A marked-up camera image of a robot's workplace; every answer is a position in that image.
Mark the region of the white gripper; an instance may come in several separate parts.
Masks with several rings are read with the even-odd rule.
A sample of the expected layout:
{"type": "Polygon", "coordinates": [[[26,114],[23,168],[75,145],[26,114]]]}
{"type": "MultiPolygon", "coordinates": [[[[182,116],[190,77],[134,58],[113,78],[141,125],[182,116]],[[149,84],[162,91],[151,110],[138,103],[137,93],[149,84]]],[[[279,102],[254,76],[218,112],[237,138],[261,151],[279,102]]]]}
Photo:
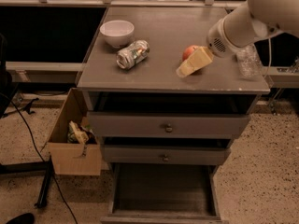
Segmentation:
{"type": "Polygon", "coordinates": [[[187,77],[197,70],[211,64],[214,55],[220,58],[232,56],[240,51],[227,37],[224,31],[224,19],[218,20],[208,31],[207,47],[198,46],[187,60],[182,61],[176,73],[179,77],[187,77]]]}

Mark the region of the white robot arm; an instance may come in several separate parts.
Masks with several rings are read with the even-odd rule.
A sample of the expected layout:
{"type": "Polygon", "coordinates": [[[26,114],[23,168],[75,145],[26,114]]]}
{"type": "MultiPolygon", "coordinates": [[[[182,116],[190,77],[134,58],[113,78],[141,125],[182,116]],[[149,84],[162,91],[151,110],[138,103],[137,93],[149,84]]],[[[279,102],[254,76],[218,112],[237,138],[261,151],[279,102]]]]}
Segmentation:
{"type": "Polygon", "coordinates": [[[177,75],[187,77],[216,56],[231,56],[282,33],[299,37],[299,0],[246,0],[209,29],[206,44],[183,61],[177,75]]]}

